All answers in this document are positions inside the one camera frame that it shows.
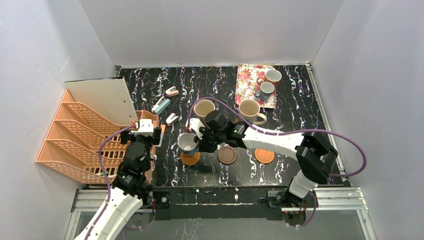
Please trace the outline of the white folder board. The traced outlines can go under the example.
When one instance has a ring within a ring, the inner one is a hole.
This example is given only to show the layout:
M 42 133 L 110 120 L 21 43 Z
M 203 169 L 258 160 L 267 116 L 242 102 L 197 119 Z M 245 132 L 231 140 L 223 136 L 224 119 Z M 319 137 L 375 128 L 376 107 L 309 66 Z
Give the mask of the white folder board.
M 96 111 L 113 124 L 128 126 L 138 116 L 124 77 L 66 81 L 73 99 Z

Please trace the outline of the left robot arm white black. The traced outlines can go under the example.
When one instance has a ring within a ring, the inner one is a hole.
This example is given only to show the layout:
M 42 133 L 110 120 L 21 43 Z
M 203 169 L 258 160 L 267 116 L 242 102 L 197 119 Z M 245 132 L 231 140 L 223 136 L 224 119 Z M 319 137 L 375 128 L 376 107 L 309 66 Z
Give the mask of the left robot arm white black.
M 132 131 L 132 128 L 130 125 L 117 132 L 122 144 L 128 140 L 131 143 L 126 147 L 114 180 L 106 180 L 105 200 L 75 239 L 114 240 L 153 192 L 146 173 L 154 160 L 151 148 L 160 143 L 162 129 L 153 127 L 152 132 L 147 133 L 142 131 L 141 126 L 138 126 L 137 131 Z

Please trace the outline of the dark walnut wooden coaster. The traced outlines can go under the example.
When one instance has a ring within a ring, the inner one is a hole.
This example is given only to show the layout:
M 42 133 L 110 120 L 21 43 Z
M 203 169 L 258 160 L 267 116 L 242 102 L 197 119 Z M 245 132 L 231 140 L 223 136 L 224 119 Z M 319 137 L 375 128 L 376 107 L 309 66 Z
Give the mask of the dark walnut wooden coaster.
M 222 146 L 217 152 L 218 160 L 224 165 L 231 165 L 237 160 L 237 152 L 231 146 Z

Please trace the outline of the orange capped glue stick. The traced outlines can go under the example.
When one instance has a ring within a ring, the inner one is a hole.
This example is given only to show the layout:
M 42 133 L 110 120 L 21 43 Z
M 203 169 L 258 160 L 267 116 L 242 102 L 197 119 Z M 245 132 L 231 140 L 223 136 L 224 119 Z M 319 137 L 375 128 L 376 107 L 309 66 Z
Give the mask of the orange capped glue stick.
M 158 148 L 160 148 L 162 146 L 164 135 L 165 135 L 165 130 L 166 130 L 166 125 L 161 124 L 160 127 L 161 127 L 161 133 L 160 133 L 159 144 L 157 145 Z

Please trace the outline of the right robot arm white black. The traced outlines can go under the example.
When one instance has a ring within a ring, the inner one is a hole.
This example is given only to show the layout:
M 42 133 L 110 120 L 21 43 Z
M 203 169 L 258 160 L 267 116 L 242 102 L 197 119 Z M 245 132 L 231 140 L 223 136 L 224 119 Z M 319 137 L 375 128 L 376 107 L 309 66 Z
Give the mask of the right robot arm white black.
M 261 128 L 244 121 L 233 122 L 214 110 L 204 120 L 191 118 L 187 130 L 194 133 L 200 152 L 212 153 L 225 143 L 233 148 L 266 150 L 296 160 L 300 171 L 274 204 L 294 206 L 318 185 L 329 182 L 338 157 L 337 150 L 315 129 L 313 132 L 288 133 Z

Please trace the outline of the tall beige mug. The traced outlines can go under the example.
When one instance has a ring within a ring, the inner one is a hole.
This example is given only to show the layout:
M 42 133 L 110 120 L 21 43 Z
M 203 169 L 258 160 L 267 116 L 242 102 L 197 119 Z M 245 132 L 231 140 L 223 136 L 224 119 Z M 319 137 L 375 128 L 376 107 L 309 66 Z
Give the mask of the tall beige mug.
M 244 99 L 238 105 L 239 114 L 253 125 L 263 125 L 268 120 L 260 110 L 260 105 L 252 99 Z

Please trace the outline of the blue white stapler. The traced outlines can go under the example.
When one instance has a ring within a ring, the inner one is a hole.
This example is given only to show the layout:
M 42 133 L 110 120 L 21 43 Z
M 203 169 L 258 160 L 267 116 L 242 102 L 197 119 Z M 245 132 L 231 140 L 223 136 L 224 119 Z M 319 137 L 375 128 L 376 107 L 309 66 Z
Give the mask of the blue white stapler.
M 151 112 L 155 115 L 160 115 L 164 111 L 164 109 L 170 105 L 170 103 L 171 101 L 168 98 L 162 96 L 152 107 Z

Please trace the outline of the pink mini stapler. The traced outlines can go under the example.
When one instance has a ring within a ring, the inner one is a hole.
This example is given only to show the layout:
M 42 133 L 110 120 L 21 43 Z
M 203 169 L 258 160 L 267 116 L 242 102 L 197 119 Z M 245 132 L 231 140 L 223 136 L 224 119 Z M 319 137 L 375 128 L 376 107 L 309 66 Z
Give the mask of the pink mini stapler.
M 167 97 L 174 97 L 179 95 L 179 90 L 177 90 L 176 86 L 172 86 L 165 91 L 165 95 Z

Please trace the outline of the small grey heart mug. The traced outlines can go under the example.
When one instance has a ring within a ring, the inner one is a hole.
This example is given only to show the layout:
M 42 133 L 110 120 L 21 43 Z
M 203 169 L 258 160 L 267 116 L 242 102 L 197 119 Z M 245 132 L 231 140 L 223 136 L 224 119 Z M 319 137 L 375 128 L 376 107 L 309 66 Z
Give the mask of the small grey heart mug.
M 275 91 L 275 86 L 270 82 L 263 82 L 258 91 L 253 95 L 261 101 L 267 101 Z

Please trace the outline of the blue mug white inside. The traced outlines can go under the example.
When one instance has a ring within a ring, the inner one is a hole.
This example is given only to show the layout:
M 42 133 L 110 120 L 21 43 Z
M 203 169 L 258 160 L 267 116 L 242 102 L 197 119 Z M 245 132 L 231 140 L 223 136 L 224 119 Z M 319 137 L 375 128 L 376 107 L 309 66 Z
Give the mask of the blue mug white inside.
M 179 135 L 177 139 L 179 149 L 188 156 L 193 156 L 199 151 L 198 137 L 191 132 L 185 132 Z

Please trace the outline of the floral tray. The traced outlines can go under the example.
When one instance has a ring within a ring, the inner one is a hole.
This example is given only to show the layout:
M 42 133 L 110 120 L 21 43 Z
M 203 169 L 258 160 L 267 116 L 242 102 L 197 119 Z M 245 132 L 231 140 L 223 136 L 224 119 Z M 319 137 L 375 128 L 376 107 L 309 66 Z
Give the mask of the floral tray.
M 275 67 L 271 65 L 247 63 L 238 65 L 234 99 L 236 105 L 239 105 L 243 100 L 250 99 L 256 101 L 261 108 L 276 108 L 276 91 L 272 93 L 268 100 L 260 100 L 254 96 L 254 93 L 260 90 L 257 79 L 264 78 L 266 72 L 269 70 L 275 70 Z

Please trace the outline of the orange mesh file rack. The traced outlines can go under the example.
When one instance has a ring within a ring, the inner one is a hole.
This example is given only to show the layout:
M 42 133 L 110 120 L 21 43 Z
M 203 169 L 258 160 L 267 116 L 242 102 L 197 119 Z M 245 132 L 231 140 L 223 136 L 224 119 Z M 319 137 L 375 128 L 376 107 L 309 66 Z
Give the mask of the orange mesh file rack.
M 105 184 L 103 165 L 113 181 L 127 146 L 118 135 L 102 143 L 122 128 L 66 90 L 35 162 L 80 184 Z

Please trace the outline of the light wooden coaster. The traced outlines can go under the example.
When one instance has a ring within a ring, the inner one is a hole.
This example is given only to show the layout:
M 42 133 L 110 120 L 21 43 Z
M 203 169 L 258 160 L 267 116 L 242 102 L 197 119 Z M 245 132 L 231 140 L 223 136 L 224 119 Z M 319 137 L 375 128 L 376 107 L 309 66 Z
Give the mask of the light wooden coaster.
M 254 157 L 261 164 L 270 164 L 275 158 L 275 153 L 273 151 L 257 148 L 254 151 Z
M 201 154 L 199 152 L 196 152 L 193 155 L 182 152 L 180 154 L 180 160 L 184 165 L 193 166 L 199 162 L 200 156 Z

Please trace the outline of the pink floral mug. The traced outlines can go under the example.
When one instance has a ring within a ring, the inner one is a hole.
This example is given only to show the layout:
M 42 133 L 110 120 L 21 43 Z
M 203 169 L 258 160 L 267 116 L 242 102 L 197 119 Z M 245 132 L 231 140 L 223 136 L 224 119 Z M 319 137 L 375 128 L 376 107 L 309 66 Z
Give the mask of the pink floral mug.
M 281 80 L 282 80 L 282 74 L 280 71 L 276 69 L 269 69 L 268 71 L 264 73 L 264 75 L 259 76 L 256 82 L 259 85 L 261 85 L 262 83 L 268 82 L 273 84 L 275 87 L 277 87 Z

